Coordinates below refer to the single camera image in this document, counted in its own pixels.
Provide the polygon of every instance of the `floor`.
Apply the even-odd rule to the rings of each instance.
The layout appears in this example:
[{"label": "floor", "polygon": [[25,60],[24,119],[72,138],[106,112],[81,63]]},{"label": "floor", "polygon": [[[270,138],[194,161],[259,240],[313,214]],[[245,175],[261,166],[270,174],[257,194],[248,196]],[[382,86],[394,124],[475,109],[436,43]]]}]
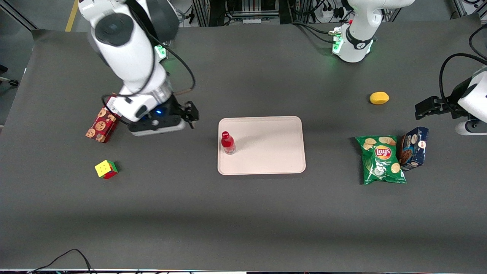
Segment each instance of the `floor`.
[{"label": "floor", "polygon": [[[8,0],[20,13],[30,19],[38,28],[65,31],[73,1],[69,0]],[[173,5],[185,12],[191,6],[190,0],[172,0]],[[404,8],[397,21],[449,20],[454,12],[451,0],[416,0]],[[190,25],[186,19],[180,26],[197,27],[196,20]],[[89,30],[87,21],[79,14],[75,16],[71,31]],[[28,30],[0,11],[0,64],[9,68],[2,76],[21,80],[29,62],[33,41]],[[0,125],[4,124],[16,89],[7,83],[0,85]]]}]

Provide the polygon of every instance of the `black cable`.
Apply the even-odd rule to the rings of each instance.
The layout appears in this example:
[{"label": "black cable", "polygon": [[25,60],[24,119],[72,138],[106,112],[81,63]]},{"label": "black cable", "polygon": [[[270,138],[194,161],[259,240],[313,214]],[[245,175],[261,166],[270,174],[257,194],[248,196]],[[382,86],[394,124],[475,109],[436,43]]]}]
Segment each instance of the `black cable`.
[{"label": "black cable", "polygon": [[296,7],[294,9],[291,9],[291,11],[294,14],[297,14],[299,16],[307,16],[307,15],[310,15],[310,14],[314,13],[324,3],[325,3],[325,0],[322,0],[320,3],[317,3],[316,4],[316,7],[312,8],[310,11],[307,11],[307,12],[299,12],[299,11],[296,10]]},{"label": "black cable", "polygon": [[347,13],[347,15],[345,15],[345,16],[343,17],[343,19],[342,19],[342,20],[340,20],[340,22],[345,22],[345,21],[347,20],[347,17],[349,17],[349,16],[350,16],[350,14],[351,14],[352,12],[353,12],[353,10],[349,11],[349,12]]},{"label": "black cable", "polygon": [[480,51],[478,51],[474,46],[473,46],[473,43],[472,43],[472,40],[473,40],[473,37],[475,35],[477,35],[477,33],[479,33],[481,30],[487,28],[487,24],[486,25],[483,25],[481,26],[480,28],[478,28],[476,31],[474,31],[472,33],[472,35],[470,35],[470,37],[468,38],[468,45],[470,46],[470,48],[480,57],[484,58],[485,60],[487,60],[487,56],[483,55]]},{"label": "black cable", "polygon": [[165,48],[167,51],[169,51],[172,55],[174,55],[174,57],[176,57],[176,59],[178,59],[181,64],[186,68],[186,70],[188,71],[189,75],[191,75],[191,87],[188,88],[188,89],[185,89],[183,91],[180,91],[180,92],[175,92],[173,93],[174,96],[178,96],[178,95],[181,95],[181,94],[184,94],[184,93],[188,93],[190,91],[192,91],[194,89],[194,87],[196,86],[196,78],[194,77],[194,74],[193,74],[193,71],[189,68],[189,66],[186,64],[186,62],[184,62],[184,60],[179,57],[179,55],[177,55],[173,50],[171,50],[168,46],[164,45],[163,43],[161,43],[156,37],[154,37],[151,33],[148,33],[148,35],[154,39],[154,41],[156,41],[157,43],[159,43],[163,48]]},{"label": "black cable", "polygon": [[187,9],[186,12],[184,12],[184,14],[186,14],[192,7],[193,7],[193,5],[189,6],[189,8]]},{"label": "black cable", "polygon": [[228,17],[228,18],[229,18],[229,19],[228,19],[228,22],[227,22],[227,23],[224,23],[224,24],[223,24],[223,26],[225,26],[225,25],[226,25],[226,26],[229,26],[229,25],[230,25],[230,22],[232,21],[232,18],[233,18],[233,14],[235,13],[235,7],[236,7],[236,6],[237,6],[237,5],[233,5],[233,10],[232,10],[232,13],[230,14],[230,16]]},{"label": "black cable", "polygon": [[291,23],[291,24],[296,25],[296,26],[301,26],[301,27],[304,27],[304,29],[305,29],[305,30],[309,31],[309,32],[310,32],[312,35],[314,35],[316,38],[320,39],[320,40],[321,40],[321,41],[323,41],[323,42],[327,42],[327,43],[330,43],[330,44],[335,43],[335,42],[333,42],[333,41],[331,41],[331,40],[325,40],[325,39],[321,38],[320,36],[318,36],[318,34],[316,34],[316,33],[315,33],[313,30],[312,30],[312,29],[314,29],[313,27],[310,27],[310,26],[308,26],[308,25],[306,25],[306,24],[301,24],[301,23],[299,23],[299,24],[296,24],[296,23]]},{"label": "black cable", "polygon": [[446,97],[445,97],[445,92],[443,90],[443,72],[445,70],[445,67],[447,65],[447,63],[453,59],[454,57],[457,57],[457,56],[463,56],[463,57],[467,57],[467,58],[470,58],[470,59],[473,59],[477,62],[480,62],[484,65],[487,66],[487,60],[484,60],[482,58],[479,58],[475,55],[472,55],[472,54],[467,54],[467,53],[455,53],[453,55],[450,55],[448,56],[448,58],[446,58],[446,60],[443,62],[443,65],[441,65],[441,69],[440,69],[440,95],[441,95],[441,99],[443,100],[443,102],[445,103],[445,105],[447,106],[447,108],[452,112],[452,113],[455,113],[457,115],[460,115],[462,116],[461,113],[457,112],[456,110],[453,109],[452,106],[450,106],[450,102],[447,101]]},{"label": "black cable", "polygon": [[52,264],[54,264],[54,263],[55,263],[55,262],[56,262],[58,259],[60,259],[61,257],[63,257],[64,255],[68,254],[68,253],[69,253],[69,252],[71,252],[71,251],[76,251],[76,252],[78,252],[78,253],[79,253],[79,254],[80,254],[82,257],[83,257],[83,259],[85,260],[86,267],[88,268],[88,272],[89,272],[90,274],[92,274],[91,269],[93,269],[93,271],[95,271],[95,270],[94,270],[94,268],[92,268],[92,267],[91,267],[91,264],[90,264],[90,262],[88,261],[88,259],[86,258],[86,256],[85,256],[85,255],[84,255],[84,254],[83,254],[83,253],[82,253],[82,252],[81,252],[79,249],[77,249],[77,248],[73,248],[73,249],[70,249],[70,250],[66,251],[65,253],[63,253],[63,254],[59,255],[58,257],[56,257],[56,259],[54,259],[54,260],[53,260],[51,263],[49,263],[48,265],[41,266],[41,267],[36,268],[36,269],[34,269],[34,270],[32,270],[32,271],[28,271],[26,274],[35,273],[35,272],[37,272],[37,271],[39,271],[39,270],[41,270],[41,269],[44,269],[44,268],[48,268],[48,267],[50,267],[50,266],[51,266]]},{"label": "black cable", "polygon": [[474,0],[474,1],[470,1],[470,0],[463,0],[464,2],[467,2],[469,4],[477,4],[478,2],[480,2],[480,0]]},{"label": "black cable", "polygon": [[307,25],[307,24],[305,24],[305,23],[303,23],[303,22],[301,22],[301,21],[299,21],[299,20],[296,20],[296,21],[294,21],[294,22],[292,22],[292,23],[290,23],[290,24],[291,24],[291,25],[299,25],[299,26],[304,26],[304,27],[307,27],[307,28],[310,28],[310,29],[314,30],[315,32],[321,33],[321,34],[328,34],[328,32],[327,32],[327,31],[322,31],[322,30],[319,30],[319,29],[317,29],[317,28],[315,28],[315,27],[312,27],[312,26],[310,26],[310,25]]}]

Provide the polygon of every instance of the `rubik's cube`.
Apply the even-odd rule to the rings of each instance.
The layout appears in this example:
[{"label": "rubik's cube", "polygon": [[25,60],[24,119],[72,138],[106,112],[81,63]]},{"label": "rubik's cube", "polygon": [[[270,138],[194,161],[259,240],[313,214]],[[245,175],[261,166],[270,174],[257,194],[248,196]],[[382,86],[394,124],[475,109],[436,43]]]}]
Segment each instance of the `rubik's cube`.
[{"label": "rubik's cube", "polygon": [[103,179],[110,179],[111,177],[117,175],[118,170],[113,162],[105,160],[94,166],[98,177]]}]

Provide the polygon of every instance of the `lay's chip bag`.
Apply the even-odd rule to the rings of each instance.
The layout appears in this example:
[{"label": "lay's chip bag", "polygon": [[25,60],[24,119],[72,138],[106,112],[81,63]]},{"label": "lay's chip bag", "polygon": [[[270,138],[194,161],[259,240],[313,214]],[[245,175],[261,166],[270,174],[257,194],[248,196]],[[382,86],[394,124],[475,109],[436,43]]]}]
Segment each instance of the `lay's chip bag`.
[{"label": "lay's chip bag", "polygon": [[364,185],[374,181],[406,183],[396,157],[396,136],[362,136],[355,139],[362,148]]}]

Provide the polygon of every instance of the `red bottle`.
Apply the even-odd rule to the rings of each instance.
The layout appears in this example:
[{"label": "red bottle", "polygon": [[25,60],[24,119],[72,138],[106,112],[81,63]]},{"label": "red bottle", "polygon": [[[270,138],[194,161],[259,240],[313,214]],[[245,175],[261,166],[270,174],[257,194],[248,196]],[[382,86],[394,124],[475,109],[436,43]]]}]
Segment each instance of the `red bottle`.
[{"label": "red bottle", "polygon": [[227,131],[222,132],[222,146],[225,153],[232,155],[235,153],[235,141]]}]

